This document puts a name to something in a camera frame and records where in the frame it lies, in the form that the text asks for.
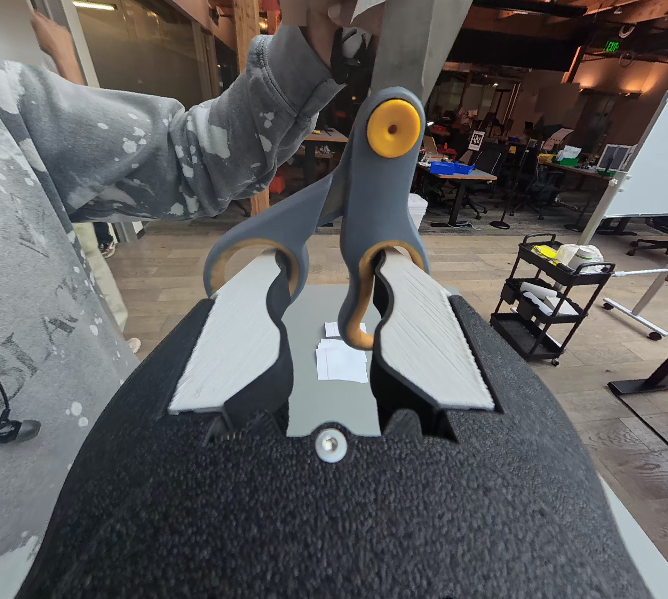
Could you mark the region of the wooden work table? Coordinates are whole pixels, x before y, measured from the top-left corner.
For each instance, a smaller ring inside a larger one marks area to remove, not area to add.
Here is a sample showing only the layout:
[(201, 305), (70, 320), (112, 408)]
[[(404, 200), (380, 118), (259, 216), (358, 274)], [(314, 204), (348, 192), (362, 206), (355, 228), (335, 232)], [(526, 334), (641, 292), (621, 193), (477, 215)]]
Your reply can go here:
[(428, 197), (428, 191), (443, 191), (449, 184), (454, 188), (454, 197), (450, 198), (450, 213), (447, 218), (441, 217), (432, 221), (432, 227), (444, 227), (448, 230), (476, 227), (470, 221), (460, 219), (460, 211), (463, 209), (464, 200), (470, 195), (474, 186), (489, 186), (497, 181), (497, 176), (489, 172), (473, 168), (468, 174), (432, 173), (430, 166), (418, 163), (415, 169), (416, 188), (424, 197)]

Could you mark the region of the person's grey splattered sweatshirt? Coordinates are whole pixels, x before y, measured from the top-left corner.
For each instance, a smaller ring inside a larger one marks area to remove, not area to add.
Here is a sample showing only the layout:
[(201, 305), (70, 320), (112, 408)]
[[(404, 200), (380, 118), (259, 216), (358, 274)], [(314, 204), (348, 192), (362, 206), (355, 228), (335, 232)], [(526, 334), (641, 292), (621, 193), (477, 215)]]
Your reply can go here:
[(13, 420), (37, 437), (1, 445), (1, 597), (14, 598), (37, 556), (90, 428), (137, 360), (70, 219), (55, 171), (84, 114), (74, 85), (1, 61), (1, 384)]

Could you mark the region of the black utility cart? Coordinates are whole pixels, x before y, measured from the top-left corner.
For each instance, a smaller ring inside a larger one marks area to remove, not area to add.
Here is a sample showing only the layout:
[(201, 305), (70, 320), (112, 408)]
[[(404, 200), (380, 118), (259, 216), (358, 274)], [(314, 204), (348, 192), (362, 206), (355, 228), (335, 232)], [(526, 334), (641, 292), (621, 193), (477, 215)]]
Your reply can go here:
[(553, 264), (531, 249), (562, 245), (555, 234), (530, 234), (518, 245), (510, 276), (490, 316), (490, 325), (527, 361), (558, 366), (568, 343), (589, 315), (593, 303), (612, 278), (615, 264), (603, 261), (603, 272), (580, 274)]

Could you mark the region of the white paper roll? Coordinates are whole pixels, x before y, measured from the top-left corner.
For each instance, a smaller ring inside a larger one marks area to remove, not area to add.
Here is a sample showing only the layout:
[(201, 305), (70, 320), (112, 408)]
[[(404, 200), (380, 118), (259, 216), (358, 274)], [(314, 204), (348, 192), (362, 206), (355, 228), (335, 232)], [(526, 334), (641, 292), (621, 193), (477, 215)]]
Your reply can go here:
[(556, 251), (556, 261), (572, 271), (582, 268), (580, 274), (603, 272), (605, 265), (600, 250), (594, 245), (562, 244)]

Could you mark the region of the rolling whiteboard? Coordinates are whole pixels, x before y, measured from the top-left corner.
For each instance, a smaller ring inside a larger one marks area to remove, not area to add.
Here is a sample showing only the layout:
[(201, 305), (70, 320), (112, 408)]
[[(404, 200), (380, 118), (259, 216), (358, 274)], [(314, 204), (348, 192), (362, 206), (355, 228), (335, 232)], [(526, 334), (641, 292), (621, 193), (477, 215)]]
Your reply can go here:
[[(603, 197), (584, 228), (578, 244), (589, 244), (605, 219), (667, 217), (667, 94), (662, 97), (656, 112), (623, 171), (614, 174)], [(656, 270), (615, 272), (617, 278), (655, 275), (654, 281), (633, 309), (627, 309), (611, 299), (604, 304), (611, 310), (640, 323), (649, 330), (648, 337), (660, 341), (667, 331), (642, 316), (642, 311), (667, 282), (667, 266)]]

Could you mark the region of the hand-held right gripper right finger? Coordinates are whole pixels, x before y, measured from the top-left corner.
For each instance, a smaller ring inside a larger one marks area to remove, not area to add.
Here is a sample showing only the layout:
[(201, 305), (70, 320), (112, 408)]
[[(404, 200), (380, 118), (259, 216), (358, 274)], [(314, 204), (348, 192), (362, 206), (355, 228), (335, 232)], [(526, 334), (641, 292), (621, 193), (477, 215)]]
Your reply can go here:
[(437, 410), (494, 410), (451, 292), (396, 248), (378, 254), (375, 279), (373, 354), (382, 370)]

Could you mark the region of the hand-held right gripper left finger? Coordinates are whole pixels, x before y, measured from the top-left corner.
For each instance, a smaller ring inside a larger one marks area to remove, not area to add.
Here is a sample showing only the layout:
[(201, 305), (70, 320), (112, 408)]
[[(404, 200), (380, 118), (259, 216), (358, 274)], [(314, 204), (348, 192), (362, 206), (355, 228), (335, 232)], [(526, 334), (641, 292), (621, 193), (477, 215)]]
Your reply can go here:
[(287, 265), (264, 251), (213, 295), (213, 306), (168, 406), (169, 413), (277, 411), (293, 389), (282, 317)]

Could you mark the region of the person's left forearm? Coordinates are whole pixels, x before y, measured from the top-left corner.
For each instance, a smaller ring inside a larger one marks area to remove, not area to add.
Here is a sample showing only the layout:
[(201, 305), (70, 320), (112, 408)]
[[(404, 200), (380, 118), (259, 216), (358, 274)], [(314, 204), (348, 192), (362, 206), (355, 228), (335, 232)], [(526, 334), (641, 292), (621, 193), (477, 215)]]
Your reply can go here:
[(258, 36), (232, 85), (189, 110), (75, 86), (84, 113), (74, 153), (94, 160), (68, 192), (69, 209), (86, 218), (199, 218), (267, 189), (340, 89), (329, 67), (333, 32), (320, 21)]

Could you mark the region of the grey desk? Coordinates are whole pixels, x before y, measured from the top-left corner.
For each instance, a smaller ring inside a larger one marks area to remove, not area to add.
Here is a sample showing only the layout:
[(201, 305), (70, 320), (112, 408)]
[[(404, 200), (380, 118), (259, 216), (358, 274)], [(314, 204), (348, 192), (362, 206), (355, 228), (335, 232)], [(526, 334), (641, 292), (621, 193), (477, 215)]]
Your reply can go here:
[[(286, 311), (295, 385), (289, 400), (289, 436), (305, 436), (328, 421), (343, 424), (355, 434), (379, 435), (376, 404), (369, 383), (325, 381), (316, 376), (316, 346), (325, 337), (325, 323), (334, 321), (345, 298), (345, 285), (305, 286)], [(611, 480), (599, 478), (617, 527), (654, 598), (667, 597), (667, 560), (631, 512), (614, 493)]]

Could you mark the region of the black hoodie drawstring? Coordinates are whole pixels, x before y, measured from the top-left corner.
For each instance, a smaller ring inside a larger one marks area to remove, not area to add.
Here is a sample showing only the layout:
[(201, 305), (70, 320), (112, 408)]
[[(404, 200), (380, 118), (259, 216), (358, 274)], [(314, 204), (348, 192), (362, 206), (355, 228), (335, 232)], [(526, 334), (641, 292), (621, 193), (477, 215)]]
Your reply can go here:
[(41, 422), (38, 420), (13, 420), (11, 418), (9, 398), (2, 385), (1, 398), (1, 444), (20, 443), (37, 437), (41, 430)]

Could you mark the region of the stack of lined paper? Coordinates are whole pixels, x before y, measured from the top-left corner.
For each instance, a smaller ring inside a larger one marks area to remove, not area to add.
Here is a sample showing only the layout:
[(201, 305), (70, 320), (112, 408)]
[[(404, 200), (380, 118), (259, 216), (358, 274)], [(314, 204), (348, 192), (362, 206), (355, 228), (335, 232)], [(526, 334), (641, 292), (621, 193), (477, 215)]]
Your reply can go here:
[(319, 381), (369, 383), (367, 355), (339, 338), (322, 338), (315, 351)]

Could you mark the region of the grey and yellow scissors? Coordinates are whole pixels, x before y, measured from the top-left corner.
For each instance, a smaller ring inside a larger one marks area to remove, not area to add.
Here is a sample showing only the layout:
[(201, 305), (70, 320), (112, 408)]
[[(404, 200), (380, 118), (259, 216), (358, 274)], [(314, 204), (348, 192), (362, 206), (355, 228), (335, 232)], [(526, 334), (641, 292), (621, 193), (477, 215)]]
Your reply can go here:
[(447, 60), (473, 0), (385, 0), (352, 25), (380, 34), (369, 95), (361, 104), (338, 167), (287, 200), (227, 232), (208, 255), (208, 296), (225, 284), (231, 255), (266, 244), (287, 261), (294, 301), (309, 268), (306, 241), (341, 218), (340, 251), (349, 289), (338, 317), (342, 339), (371, 350), (373, 336), (360, 323), (373, 292), (373, 261), (390, 246), (405, 248), (429, 272), (422, 239), (407, 209), (418, 153), (426, 128), (424, 105)]

